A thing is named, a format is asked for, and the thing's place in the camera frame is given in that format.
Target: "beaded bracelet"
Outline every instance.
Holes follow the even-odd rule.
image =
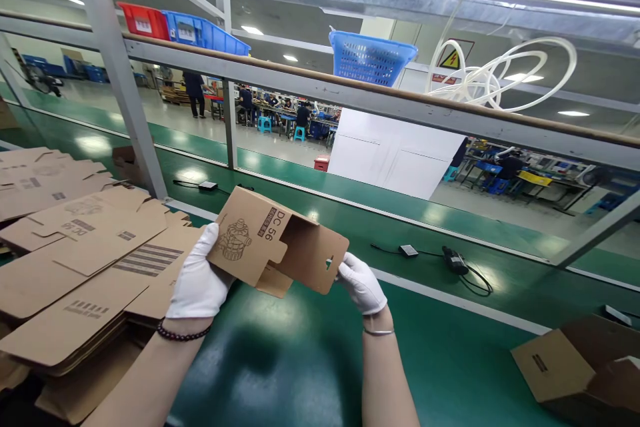
[[[158,327],[156,329],[156,332],[158,332],[158,334],[162,337],[165,338],[167,340],[175,340],[176,342],[188,342],[189,340],[196,340],[199,339],[201,337],[204,337],[205,335],[207,335],[209,333],[209,330],[211,330],[211,326],[205,328],[202,332],[199,332],[198,334],[189,334],[189,335],[180,335],[180,334],[174,334],[173,332],[170,332],[169,330],[166,330],[163,326],[162,326],[162,322],[165,321],[165,318],[162,317],[162,320],[158,323]]]

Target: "printed product illustration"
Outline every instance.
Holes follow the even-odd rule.
[[[244,219],[227,227],[227,231],[220,236],[215,249],[222,250],[222,255],[227,260],[240,260],[245,247],[251,245],[249,228]]]

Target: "white glove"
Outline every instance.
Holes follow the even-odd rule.
[[[235,277],[207,260],[218,231],[218,224],[209,224],[185,259],[166,318],[213,317],[220,312]]]
[[[338,268],[338,282],[347,289],[363,315],[377,314],[387,305],[387,298],[371,268],[349,252]]]

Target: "red plastic crate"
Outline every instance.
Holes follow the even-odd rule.
[[[169,40],[167,19],[160,10],[124,2],[118,2],[118,6],[125,12],[127,28],[131,33]]]

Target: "blue stool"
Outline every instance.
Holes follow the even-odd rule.
[[[487,192],[489,195],[501,195],[507,187],[509,187],[509,180],[497,178],[491,183]]]
[[[269,117],[260,117],[258,119],[258,130],[262,133],[266,131],[271,133],[271,119]]]
[[[304,127],[296,127],[295,132],[293,134],[293,141],[295,141],[296,139],[305,141],[306,136],[307,136],[307,132],[305,131]]]
[[[459,167],[449,167],[447,169],[447,173],[445,173],[445,176],[442,177],[443,181],[454,181],[455,180],[455,176],[458,174],[458,170]]]

